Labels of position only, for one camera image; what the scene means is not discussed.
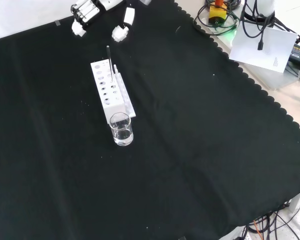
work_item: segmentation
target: white table surface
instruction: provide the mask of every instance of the white table surface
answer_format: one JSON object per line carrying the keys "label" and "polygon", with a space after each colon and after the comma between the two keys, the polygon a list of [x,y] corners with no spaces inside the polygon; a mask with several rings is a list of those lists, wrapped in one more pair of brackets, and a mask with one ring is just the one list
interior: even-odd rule
{"label": "white table surface", "polygon": [[[204,0],[175,0],[175,2],[182,8],[182,10],[185,10],[188,14],[190,14],[192,18],[195,18],[197,16],[198,10],[204,4]],[[278,11],[280,12],[280,14],[276,15],[278,19],[280,19],[284,24],[286,24],[287,21],[294,19],[294,15],[300,14],[300,12],[297,11],[297,9],[300,8],[300,2],[297,5],[292,6],[292,8],[295,9],[291,10],[288,9],[288,3],[286,1],[279,0],[277,2],[280,2],[279,6],[282,9],[281,11]],[[295,29],[295,31],[299,31],[297,33],[300,34],[300,18],[297,28],[294,28],[293,22],[289,22],[288,27],[293,30]],[[224,52],[228,54],[230,53],[229,47],[226,46],[226,44],[224,44],[219,38],[214,36],[212,38],[218,43],[219,47],[221,47]],[[287,114],[292,116],[293,120],[300,125],[300,82],[298,81],[298,78],[296,78],[297,81],[283,88],[277,90],[269,90],[262,84],[263,80],[260,78],[259,74],[256,74],[251,69],[248,69],[244,64],[240,64],[240,67],[243,68],[243,71],[247,73],[250,78],[254,79],[254,81],[259,84],[263,90],[267,91],[269,96],[273,97],[276,102],[280,103],[281,107],[287,111]],[[268,71],[260,67],[258,69],[260,72]]]}
{"label": "white table surface", "polygon": [[[76,0],[0,0],[0,38],[18,33],[30,28],[53,22],[58,19],[69,17],[70,6]],[[204,4],[204,0],[175,0],[193,18],[197,15],[199,8]],[[288,27],[300,34],[300,0],[291,2],[290,0],[276,0],[276,16]],[[225,44],[216,39],[219,47],[224,52],[229,53],[230,49]],[[254,79],[262,86],[262,77],[255,71],[240,65],[250,78]],[[288,85],[275,91],[268,90],[276,102],[291,115],[295,122],[300,125],[300,83]]]}

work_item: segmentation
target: black cloth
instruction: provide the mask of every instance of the black cloth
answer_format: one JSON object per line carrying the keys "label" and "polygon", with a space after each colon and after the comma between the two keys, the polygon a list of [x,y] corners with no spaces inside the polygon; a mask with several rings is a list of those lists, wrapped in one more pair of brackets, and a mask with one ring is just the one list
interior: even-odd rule
{"label": "black cloth", "polygon": [[[170,0],[0,39],[0,240],[217,240],[300,192],[300,129]],[[90,63],[137,117],[117,146]]]}

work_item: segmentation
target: white cylinder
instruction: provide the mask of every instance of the white cylinder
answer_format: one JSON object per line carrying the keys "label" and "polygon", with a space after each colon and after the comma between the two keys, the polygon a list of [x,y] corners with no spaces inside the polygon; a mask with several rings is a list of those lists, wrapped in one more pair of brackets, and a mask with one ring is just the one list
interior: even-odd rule
{"label": "white cylinder", "polygon": [[[253,10],[255,0],[247,0],[247,4]],[[257,9],[259,14],[263,14],[265,17],[268,17],[275,11],[275,0],[257,0]],[[245,8],[245,12],[249,15],[252,14],[247,7]]]}

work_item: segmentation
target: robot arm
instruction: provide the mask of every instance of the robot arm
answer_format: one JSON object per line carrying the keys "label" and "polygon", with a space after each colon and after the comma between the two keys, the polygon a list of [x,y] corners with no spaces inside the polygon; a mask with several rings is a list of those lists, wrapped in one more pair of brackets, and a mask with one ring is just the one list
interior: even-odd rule
{"label": "robot arm", "polygon": [[82,37],[86,33],[86,28],[97,16],[101,9],[108,11],[124,0],[78,0],[71,6],[71,12],[74,16],[72,31],[75,35]]}

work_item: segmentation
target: white paper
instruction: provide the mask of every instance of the white paper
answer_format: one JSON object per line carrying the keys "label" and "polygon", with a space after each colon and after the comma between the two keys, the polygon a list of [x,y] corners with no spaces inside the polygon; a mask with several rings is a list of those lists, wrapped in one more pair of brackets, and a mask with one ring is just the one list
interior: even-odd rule
{"label": "white paper", "polygon": [[[244,26],[250,36],[260,32],[255,24],[245,23]],[[247,37],[241,23],[232,42],[229,58],[283,73],[297,36],[296,33],[267,27],[263,34],[263,50],[258,50],[261,35],[256,38]]]}

